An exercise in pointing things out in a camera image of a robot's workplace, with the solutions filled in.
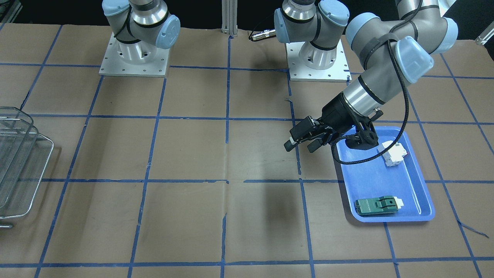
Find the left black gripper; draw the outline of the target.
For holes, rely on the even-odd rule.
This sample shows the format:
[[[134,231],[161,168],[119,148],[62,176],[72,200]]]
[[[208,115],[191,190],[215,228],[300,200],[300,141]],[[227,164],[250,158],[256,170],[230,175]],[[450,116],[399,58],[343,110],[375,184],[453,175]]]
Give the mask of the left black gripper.
[[[321,146],[335,143],[354,127],[351,112],[354,111],[344,100],[343,93],[340,93],[322,108],[320,118],[307,116],[289,131],[291,136],[284,143],[285,150],[290,152],[298,144],[310,141],[307,149],[310,153],[314,153]]]

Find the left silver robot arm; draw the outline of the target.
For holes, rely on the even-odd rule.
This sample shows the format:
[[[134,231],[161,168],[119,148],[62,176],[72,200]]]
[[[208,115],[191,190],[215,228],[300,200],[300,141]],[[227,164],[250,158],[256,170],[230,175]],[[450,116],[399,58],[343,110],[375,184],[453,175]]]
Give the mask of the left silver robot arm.
[[[457,23],[440,14],[437,0],[397,0],[399,20],[382,21],[373,13],[349,19],[349,10],[337,0],[285,0],[274,12],[274,28],[282,43],[304,42],[310,53],[304,63],[314,67],[316,53],[336,51],[345,33],[364,72],[326,104],[320,118],[307,116],[290,130],[286,151],[310,141],[311,153],[333,144],[351,128],[345,139],[351,149],[378,145],[372,122],[382,115],[382,105],[429,71],[433,54],[448,51],[458,37]]]

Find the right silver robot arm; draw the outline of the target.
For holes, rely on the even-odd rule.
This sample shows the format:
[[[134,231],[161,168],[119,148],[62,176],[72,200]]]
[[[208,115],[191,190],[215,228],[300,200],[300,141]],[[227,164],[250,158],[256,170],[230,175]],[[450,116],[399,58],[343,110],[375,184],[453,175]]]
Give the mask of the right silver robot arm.
[[[104,0],[102,9],[124,62],[147,63],[158,49],[170,49],[178,40],[180,19],[164,0]]]

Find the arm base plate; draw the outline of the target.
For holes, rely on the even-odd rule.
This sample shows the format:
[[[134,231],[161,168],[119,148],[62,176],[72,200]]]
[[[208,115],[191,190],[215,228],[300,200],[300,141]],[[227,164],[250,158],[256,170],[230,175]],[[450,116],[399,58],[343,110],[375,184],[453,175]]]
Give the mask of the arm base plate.
[[[146,42],[124,44],[110,36],[99,74],[112,77],[166,77],[169,49]]]
[[[310,42],[293,42],[285,46],[291,81],[352,80],[341,41],[330,51],[316,49]]]

